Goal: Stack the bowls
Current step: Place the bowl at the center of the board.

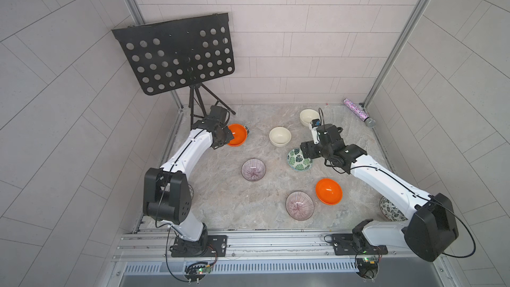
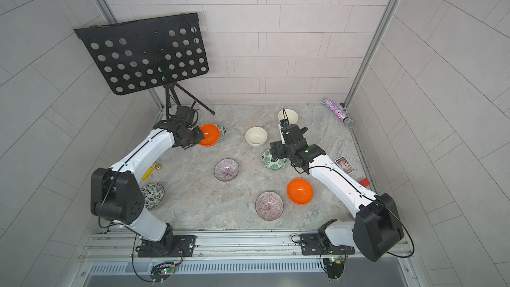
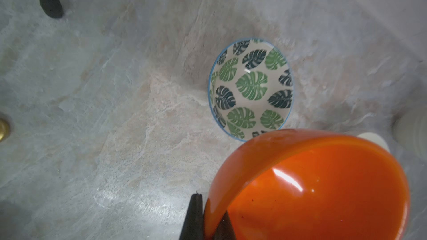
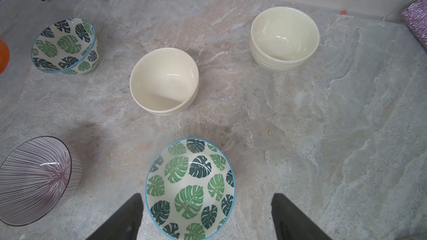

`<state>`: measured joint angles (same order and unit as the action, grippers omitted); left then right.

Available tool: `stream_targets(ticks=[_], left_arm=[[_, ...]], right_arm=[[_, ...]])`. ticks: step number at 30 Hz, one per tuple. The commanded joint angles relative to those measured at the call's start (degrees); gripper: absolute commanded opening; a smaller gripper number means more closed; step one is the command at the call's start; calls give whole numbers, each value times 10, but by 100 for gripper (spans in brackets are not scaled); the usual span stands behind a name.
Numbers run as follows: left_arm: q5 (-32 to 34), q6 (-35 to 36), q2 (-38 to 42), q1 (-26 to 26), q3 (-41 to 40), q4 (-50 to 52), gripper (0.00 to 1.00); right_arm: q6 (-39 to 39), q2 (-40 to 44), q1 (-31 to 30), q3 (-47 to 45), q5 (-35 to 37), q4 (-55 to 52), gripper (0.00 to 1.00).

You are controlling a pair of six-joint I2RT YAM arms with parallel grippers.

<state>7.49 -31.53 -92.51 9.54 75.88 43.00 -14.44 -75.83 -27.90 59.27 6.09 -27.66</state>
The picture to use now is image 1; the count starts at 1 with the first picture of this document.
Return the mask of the green leaf pattern bowl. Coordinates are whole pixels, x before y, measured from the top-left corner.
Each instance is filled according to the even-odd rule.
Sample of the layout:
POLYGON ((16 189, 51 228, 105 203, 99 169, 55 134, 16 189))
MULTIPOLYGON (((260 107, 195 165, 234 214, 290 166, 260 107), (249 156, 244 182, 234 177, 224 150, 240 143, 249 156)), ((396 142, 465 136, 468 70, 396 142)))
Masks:
POLYGON ((308 171, 313 164, 311 159, 304 158, 304 154, 300 148, 295 148, 288 153, 287 162, 289 166, 296 171, 308 171))

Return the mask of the orange plastic bowl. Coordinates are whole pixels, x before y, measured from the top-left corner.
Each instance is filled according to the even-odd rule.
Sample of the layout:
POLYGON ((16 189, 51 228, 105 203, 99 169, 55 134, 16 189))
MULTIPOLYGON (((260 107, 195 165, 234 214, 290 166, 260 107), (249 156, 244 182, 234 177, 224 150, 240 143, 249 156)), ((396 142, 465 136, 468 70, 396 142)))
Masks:
POLYGON ((249 130, 246 126, 242 126, 240 124, 231 124, 228 126, 228 128, 233 135, 233 139, 228 143, 229 146, 239 147, 246 142, 249 134, 249 130))
POLYGON ((326 205, 337 205, 343 199, 343 190, 333 179, 324 178, 316 184, 316 196, 326 205))

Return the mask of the cream ceramic bowl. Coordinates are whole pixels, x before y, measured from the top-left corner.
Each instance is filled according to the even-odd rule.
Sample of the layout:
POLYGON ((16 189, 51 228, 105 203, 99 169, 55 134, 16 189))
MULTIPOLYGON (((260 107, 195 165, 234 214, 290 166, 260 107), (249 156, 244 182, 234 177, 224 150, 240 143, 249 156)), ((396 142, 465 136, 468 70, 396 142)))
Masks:
POLYGON ((313 120, 318 120, 318 119, 320 119, 320 114, 316 110, 305 109, 300 112, 301 124, 307 128, 309 127, 310 123, 313 120))
POLYGON ((292 140, 292 134, 287 128, 278 126, 270 131, 269 139, 274 146, 284 147, 292 140))

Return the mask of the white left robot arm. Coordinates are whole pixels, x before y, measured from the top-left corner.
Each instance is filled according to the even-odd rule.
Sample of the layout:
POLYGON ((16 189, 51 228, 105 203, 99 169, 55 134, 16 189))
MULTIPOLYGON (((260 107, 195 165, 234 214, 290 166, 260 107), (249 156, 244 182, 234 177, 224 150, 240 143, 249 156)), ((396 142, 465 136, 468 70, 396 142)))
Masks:
POLYGON ((161 167, 146 171, 143 214, 158 224, 172 226, 183 240, 197 242, 205 236, 205 224, 191 212, 188 177, 206 150, 215 150, 233 140, 228 128, 232 113, 222 106, 211 106, 207 115, 192 123, 177 152, 161 167))

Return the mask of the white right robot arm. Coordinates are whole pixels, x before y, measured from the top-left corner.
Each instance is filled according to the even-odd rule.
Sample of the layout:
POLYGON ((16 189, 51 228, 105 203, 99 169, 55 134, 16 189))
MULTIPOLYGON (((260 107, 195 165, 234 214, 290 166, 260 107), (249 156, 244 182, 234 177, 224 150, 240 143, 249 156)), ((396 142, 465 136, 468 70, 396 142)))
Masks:
POLYGON ((309 124, 312 140, 300 145, 305 158, 323 158, 329 167, 370 185, 387 198, 405 221, 366 220, 356 228, 371 246, 389 245, 410 249, 422 260, 435 261, 459 236, 452 202, 445 195, 414 187, 379 164, 361 147, 345 144, 342 129, 319 120, 309 124))

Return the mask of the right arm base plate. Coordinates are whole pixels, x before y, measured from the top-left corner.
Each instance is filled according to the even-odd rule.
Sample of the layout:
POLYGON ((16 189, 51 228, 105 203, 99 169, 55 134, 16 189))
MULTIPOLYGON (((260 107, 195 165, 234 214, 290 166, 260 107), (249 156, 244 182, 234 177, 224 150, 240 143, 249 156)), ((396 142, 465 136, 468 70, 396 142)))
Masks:
POLYGON ((385 245, 370 245, 366 239, 354 234, 330 234, 324 237, 324 241, 333 247, 336 256, 384 256, 388 254, 388 248, 385 245))

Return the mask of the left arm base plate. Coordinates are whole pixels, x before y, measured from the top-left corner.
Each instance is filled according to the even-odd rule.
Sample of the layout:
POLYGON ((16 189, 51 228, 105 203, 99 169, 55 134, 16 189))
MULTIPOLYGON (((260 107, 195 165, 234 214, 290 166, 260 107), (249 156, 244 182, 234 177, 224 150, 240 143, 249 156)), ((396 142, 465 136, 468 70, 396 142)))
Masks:
POLYGON ((224 257, 227 241, 226 235, 210 235, 207 240, 200 239, 196 242, 176 237, 169 251, 173 258, 224 257))

